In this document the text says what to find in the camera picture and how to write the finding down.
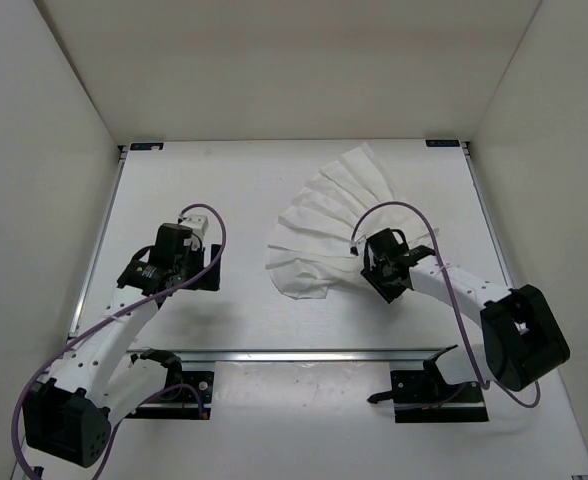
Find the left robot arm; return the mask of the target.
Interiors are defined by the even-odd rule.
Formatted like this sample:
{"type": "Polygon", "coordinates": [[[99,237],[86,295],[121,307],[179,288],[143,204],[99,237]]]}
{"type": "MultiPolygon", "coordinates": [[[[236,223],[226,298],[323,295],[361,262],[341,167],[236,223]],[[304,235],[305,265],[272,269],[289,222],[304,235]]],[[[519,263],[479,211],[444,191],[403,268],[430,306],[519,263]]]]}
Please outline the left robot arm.
{"type": "Polygon", "coordinates": [[[190,215],[164,223],[153,245],[136,252],[116,281],[104,310],[108,325],[55,360],[23,402],[27,444],[88,468],[108,446],[116,425],[144,400],[182,389],[179,357],[147,349],[117,370],[143,327],[160,311],[163,291],[220,288],[221,247],[203,244],[208,219],[190,215]]]}

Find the white pleated skirt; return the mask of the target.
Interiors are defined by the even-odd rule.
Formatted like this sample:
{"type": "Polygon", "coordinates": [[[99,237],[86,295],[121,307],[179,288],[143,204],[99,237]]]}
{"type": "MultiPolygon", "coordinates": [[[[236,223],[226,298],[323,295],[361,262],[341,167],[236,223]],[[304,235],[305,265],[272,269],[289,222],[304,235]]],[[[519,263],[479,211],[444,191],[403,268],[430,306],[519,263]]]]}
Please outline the white pleated skirt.
{"type": "Polygon", "coordinates": [[[268,235],[265,268],[279,293],[295,300],[323,299],[332,288],[365,287],[360,275],[363,250],[371,235],[402,231],[411,247],[432,244],[424,222],[413,211],[388,206],[400,201],[383,162],[366,143],[321,166],[306,180],[268,235]]]}

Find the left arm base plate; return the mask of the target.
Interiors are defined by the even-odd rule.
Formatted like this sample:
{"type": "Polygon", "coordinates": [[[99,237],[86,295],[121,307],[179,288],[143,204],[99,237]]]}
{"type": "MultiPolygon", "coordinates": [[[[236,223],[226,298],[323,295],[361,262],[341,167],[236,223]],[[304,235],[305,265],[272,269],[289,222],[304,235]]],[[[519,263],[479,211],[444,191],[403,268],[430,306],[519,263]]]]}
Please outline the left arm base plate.
{"type": "Polygon", "coordinates": [[[209,420],[215,386],[214,363],[186,363],[169,381],[169,386],[183,384],[158,395],[138,407],[126,419],[147,420],[209,420]]]}

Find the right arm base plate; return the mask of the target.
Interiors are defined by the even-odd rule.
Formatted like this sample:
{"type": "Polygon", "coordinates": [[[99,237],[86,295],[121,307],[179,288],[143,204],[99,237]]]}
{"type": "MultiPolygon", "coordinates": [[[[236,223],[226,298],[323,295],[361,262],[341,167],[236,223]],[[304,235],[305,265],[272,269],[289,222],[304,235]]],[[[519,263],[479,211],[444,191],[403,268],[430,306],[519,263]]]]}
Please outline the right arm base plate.
{"type": "Polygon", "coordinates": [[[484,423],[489,416],[476,381],[456,385],[445,382],[436,362],[455,345],[420,362],[419,367],[393,367],[391,387],[367,398],[371,405],[391,401],[397,424],[484,423]]]}

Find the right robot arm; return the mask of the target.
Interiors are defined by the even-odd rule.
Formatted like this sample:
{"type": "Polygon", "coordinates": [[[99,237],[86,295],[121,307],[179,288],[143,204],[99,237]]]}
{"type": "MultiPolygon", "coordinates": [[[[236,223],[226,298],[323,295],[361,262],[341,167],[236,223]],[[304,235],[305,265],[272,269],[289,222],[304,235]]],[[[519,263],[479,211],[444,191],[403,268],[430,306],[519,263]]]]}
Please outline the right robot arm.
{"type": "Polygon", "coordinates": [[[447,399],[459,383],[472,380],[520,392],[570,359],[540,289],[530,284],[510,289],[448,266],[428,246],[409,247],[398,229],[367,238],[361,275],[388,303],[411,290],[452,307],[480,329],[480,344],[466,342],[461,353],[446,348],[423,374],[423,391],[434,400],[447,399]]]}

